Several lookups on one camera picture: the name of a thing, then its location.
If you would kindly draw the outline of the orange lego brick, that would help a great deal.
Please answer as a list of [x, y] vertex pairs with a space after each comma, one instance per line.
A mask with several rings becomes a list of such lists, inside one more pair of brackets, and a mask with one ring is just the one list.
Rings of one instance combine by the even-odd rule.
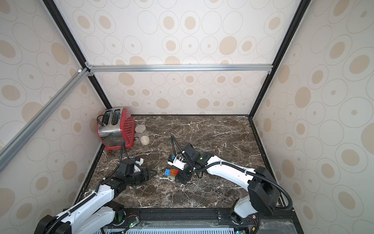
[[175, 177], [178, 174], [178, 172], [179, 172], [178, 170], [170, 169], [169, 175], [172, 176], [172, 177]]

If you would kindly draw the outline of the long blue lego brick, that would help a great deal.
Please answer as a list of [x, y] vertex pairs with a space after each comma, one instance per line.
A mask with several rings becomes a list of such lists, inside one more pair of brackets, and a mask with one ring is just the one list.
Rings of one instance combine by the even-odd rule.
[[169, 169], [165, 170], [164, 175], [167, 176], [167, 177], [172, 177], [172, 175], [170, 174], [170, 170]]

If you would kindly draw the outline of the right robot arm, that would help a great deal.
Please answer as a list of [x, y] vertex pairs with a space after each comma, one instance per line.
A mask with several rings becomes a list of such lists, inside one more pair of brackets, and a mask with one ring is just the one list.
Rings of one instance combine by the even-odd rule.
[[276, 209], [289, 211], [293, 208], [290, 195], [266, 168], [241, 167], [212, 153], [199, 153], [191, 144], [179, 154], [170, 155], [168, 164], [179, 169], [175, 180], [182, 184], [187, 184], [194, 174], [207, 173], [245, 189], [248, 195], [238, 199], [232, 208], [234, 217], [244, 219], [255, 213], [271, 216]]

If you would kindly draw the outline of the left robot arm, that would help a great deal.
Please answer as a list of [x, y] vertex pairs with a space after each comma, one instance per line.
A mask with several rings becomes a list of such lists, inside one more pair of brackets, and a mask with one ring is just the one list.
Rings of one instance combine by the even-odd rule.
[[127, 187], [139, 186], [157, 174], [154, 169], [143, 168], [142, 163], [142, 158], [122, 160], [86, 198], [56, 216], [42, 218], [35, 233], [92, 234], [112, 222], [123, 224], [126, 212], [113, 199]]

